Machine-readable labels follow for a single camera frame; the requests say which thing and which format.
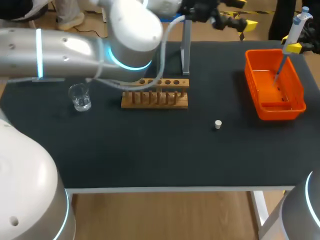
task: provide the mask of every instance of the floor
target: floor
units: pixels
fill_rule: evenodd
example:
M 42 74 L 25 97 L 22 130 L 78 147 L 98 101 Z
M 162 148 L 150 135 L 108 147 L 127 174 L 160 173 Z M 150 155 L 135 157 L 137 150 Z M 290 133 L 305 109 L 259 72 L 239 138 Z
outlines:
M 244 11 L 273 11 L 276 0 L 247 0 Z M 297 10 L 301 9 L 298 1 Z M 237 11 L 221 4 L 221 11 Z M 259 22 L 257 29 L 245 34 L 246 41 L 267 40 L 272 14 L 242 14 Z M 56 15 L 48 12 L 36 21 L 39 28 L 54 29 Z M 86 14 L 77 28 L 81 34 L 106 37 L 102 15 Z M 180 41 L 182 25 L 170 35 Z M 239 41 L 233 29 L 218 31 L 208 23 L 192 24 L 192 41 Z M 316 63 L 320 56 L 307 53 L 305 59 L 320 86 Z M 283 196 L 281 191 L 265 191 L 269 213 Z M 76 240 L 257 240 L 257 226 L 247 192 L 198 193 L 112 193 L 81 194 L 76 206 Z

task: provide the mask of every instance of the orange plastic tray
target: orange plastic tray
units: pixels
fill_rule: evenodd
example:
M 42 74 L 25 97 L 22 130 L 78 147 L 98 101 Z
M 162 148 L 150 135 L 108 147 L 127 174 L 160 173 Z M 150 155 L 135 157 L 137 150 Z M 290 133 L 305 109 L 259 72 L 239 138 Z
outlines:
M 283 56 L 281 49 L 245 52 L 245 77 L 262 120 L 293 120 L 306 110 L 304 88 L 289 57 L 273 84 Z

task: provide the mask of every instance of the clear tube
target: clear tube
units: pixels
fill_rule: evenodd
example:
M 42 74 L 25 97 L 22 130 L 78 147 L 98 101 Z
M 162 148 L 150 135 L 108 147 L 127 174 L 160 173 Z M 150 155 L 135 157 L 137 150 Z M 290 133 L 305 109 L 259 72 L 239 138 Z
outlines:
M 165 70 L 166 45 L 167 45 L 169 33 L 171 32 L 171 30 L 174 28 L 174 26 L 177 23 L 179 23 L 185 19 L 186 19 L 186 16 L 184 16 L 184 15 L 179 16 L 168 25 L 168 28 L 166 29 L 166 31 L 163 35 L 163 38 L 162 38 L 162 42 L 161 42 L 160 69 L 159 69 L 158 75 L 155 77 L 155 79 L 152 80 L 152 82 L 150 82 L 146 85 L 143 85 L 143 86 L 128 86 L 128 82 L 125 82 L 125 81 L 119 81 L 119 80 L 113 80 L 113 79 L 100 79 L 100 78 L 97 78 L 95 80 L 97 80 L 101 83 L 104 83 L 112 88 L 120 89 L 123 91 L 141 91 L 141 90 L 144 90 L 144 89 L 147 89 L 147 88 L 150 88 L 150 87 L 156 85 Z

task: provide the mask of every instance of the black table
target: black table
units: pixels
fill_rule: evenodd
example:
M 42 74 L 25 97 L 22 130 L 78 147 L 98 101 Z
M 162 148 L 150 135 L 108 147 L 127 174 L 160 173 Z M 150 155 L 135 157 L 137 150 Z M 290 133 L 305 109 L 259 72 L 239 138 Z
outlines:
M 51 154 L 67 189 L 285 188 L 320 166 L 320 93 L 304 57 L 294 55 L 306 112 L 294 121 L 258 118 L 245 51 L 280 47 L 277 41 L 192 43 L 188 109 L 121 109 L 120 91 L 92 82 L 92 108 L 76 112 L 68 86 L 82 79 L 9 84 L 0 106 Z M 147 76 L 155 71 L 152 65 Z M 179 43 L 168 44 L 163 77 L 184 78 Z M 219 131 L 215 120 L 222 121 Z

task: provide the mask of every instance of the wooden test tube rack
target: wooden test tube rack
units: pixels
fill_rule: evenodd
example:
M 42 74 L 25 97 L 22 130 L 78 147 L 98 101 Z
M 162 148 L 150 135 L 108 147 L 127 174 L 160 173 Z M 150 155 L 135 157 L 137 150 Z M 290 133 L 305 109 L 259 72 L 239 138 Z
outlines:
M 130 86 L 142 86 L 152 78 L 143 78 Z M 187 109 L 189 79 L 162 78 L 154 86 L 156 91 L 126 91 L 122 93 L 121 107 L 124 109 Z

